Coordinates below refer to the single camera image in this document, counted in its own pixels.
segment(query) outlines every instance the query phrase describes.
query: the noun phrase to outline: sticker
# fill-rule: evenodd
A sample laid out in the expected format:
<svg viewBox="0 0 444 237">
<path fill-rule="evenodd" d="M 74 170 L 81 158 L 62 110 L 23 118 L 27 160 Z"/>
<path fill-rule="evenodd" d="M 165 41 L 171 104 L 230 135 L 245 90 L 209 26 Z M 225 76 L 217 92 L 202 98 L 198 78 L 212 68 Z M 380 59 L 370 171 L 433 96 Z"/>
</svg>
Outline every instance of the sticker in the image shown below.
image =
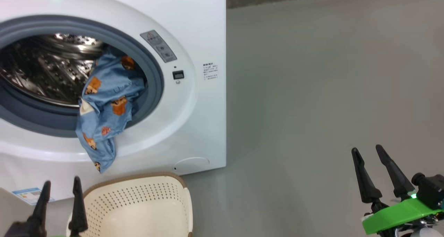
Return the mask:
<svg viewBox="0 0 444 237">
<path fill-rule="evenodd" d="M 40 193 L 42 190 L 40 188 L 29 188 L 27 190 L 17 190 L 12 192 L 18 198 L 24 200 L 28 204 L 35 205 L 39 200 Z M 49 202 L 54 202 L 53 198 L 49 198 Z"/>
<path fill-rule="evenodd" d="M 174 55 L 167 43 L 162 37 L 160 37 L 160 35 L 157 34 L 155 30 L 144 32 L 140 34 L 140 36 L 146 40 L 152 48 L 154 48 L 157 54 L 159 54 L 159 56 L 162 58 L 163 62 L 168 63 L 173 60 L 177 60 L 176 55 Z"/>
<path fill-rule="evenodd" d="M 214 63 L 206 63 L 203 65 L 204 80 L 217 79 L 217 72 L 217 65 L 215 65 Z"/>
</svg>

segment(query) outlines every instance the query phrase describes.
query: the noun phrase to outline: gray rubber seal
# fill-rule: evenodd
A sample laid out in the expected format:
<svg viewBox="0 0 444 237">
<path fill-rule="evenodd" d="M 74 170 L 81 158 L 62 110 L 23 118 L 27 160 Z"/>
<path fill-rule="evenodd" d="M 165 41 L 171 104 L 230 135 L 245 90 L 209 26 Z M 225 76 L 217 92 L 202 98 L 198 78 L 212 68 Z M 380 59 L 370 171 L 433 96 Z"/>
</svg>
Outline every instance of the gray rubber seal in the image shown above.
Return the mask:
<svg viewBox="0 0 444 237">
<path fill-rule="evenodd" d="M 147 117 L 163 92 L 163 75 L 152 54 L 129 35 L 92 20 L 69 16 L 29 16 L 0 24 L 0 49 L 17 40 L 41 34 L 87 35 L 104 41 L 131 56 L 146 76 L 146 88 L 133 101 L 133 120 L 127 128 Z M 0 80 L 0 117 L 29 131 L 75 138 L 77 108 L 64 108 L 37 101 Z"/>
</svg>

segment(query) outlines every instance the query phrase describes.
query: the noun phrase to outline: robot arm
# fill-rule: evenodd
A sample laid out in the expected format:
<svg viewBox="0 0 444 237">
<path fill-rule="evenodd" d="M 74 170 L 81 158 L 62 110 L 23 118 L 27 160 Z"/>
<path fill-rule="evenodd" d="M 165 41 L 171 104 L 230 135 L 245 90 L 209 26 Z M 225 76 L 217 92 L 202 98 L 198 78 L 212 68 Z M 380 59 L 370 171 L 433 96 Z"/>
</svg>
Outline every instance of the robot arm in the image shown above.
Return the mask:
<svg viewBox="0 0 444 237">
<path fill-rule="evenodd" d="M 80 178 L 74 178 L 72 190 L 74 194 L 74 206 L 72 210 L 72 220 L 68 228 L 71 230 L 71 237 L 79 236 L 79 233 L 88 229 L 88 223 L 83 201 L 82 184 Z M 42 193 L 35 205 L 34 212 L 26 222 L 15 222 L 9 227 L 5 237 L 46 237 L 45 219 L 46 206 L 51 193 L 51 182 L 46 181 L 43 185 Z"/>
<path fill-rule="evenodd" d="M 413 176 L 412 183 L 419 187 L 416 196 L 411 193 L 415 187 L 390 158 L 381 145 L 376 151 L 382 164 L 385 165 L 392 180 L 393 193 L 401 202 L 391 207 L 380 201 L 381 192 L 374 186 L 357 148 L 352 149 L 352 157 L 358 180 L 361 200 L 371 203 L 371 213 L 366 213 L 362 225 L 367 234 L 379 234 L 381 237 L 442 237 L 432 227 L 444 219 L 444 177 L 436 175 L 425 177 L 421 173 Z M 401 232 L 413 230 L 413 233 L 400 235 Z"/>
</svg>

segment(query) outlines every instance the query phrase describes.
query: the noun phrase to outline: stainless steel drum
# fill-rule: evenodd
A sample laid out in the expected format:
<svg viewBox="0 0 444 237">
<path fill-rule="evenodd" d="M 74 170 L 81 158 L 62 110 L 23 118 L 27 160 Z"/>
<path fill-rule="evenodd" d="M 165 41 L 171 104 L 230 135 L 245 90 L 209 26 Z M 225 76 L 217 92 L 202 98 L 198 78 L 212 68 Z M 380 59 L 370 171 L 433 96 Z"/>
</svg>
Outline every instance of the stainless steel drum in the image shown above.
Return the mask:
<svg viewBox="0 0 444 237">
<path fill-rule="evenodd" d="M 79 35 L 42 35 L 0 51 L 0 76 L 33 98 L 78 107 L 94 61 L 106 44 Z"/>
</svg>

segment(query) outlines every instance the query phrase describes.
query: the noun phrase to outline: basket rim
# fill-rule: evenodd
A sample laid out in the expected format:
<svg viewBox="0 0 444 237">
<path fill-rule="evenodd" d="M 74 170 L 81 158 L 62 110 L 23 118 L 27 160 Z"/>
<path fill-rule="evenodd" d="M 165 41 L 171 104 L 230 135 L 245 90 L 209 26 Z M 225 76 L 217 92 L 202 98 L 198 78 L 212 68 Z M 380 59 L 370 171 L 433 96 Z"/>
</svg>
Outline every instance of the basket rim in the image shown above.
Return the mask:
<svg viewBox="0 0 444 237">
<path fill-rule="evenodd" d="M 107 185 L 111 185 L 111 184 L 114 184 L 114 183 L 125 182 L 125 181 L 128 181 L 128 180 L 135 180 L 135 179 L 139 179 L 139 178 L 158 177 L 158 176 L 172 177 L 172 178 L 178 180 L 180 182 L 180 184 L 182 184 L 183 188 L 187 187 L 187 185 L 185 184 L 184 180 L 180 176 L 178 176 L 176 174 L 173 174 L 171 172 L 156 172 L 156 173 L 130 175 L 130 176 L 127 176 L 127 177 L 121 177 L 121 178 L 117 178 L 117 179 L 112 179 L 112 180 L 109 180 L 109 181 L 106 181 L 106 182 L 100 182 L 100 183 L 97 183 L 97 184 L 91 186 L 90 188 L 88 188 L 83 193 L 83 195 L 84 195 L 84 198 L 86 198 L 86 196 L 89 193 L 91 193 L 93 190 L 95 190 L 96 188 L 101 188 L 101 187 L 104 187 L 104 186 L 107 186 Z"/>
</svg>

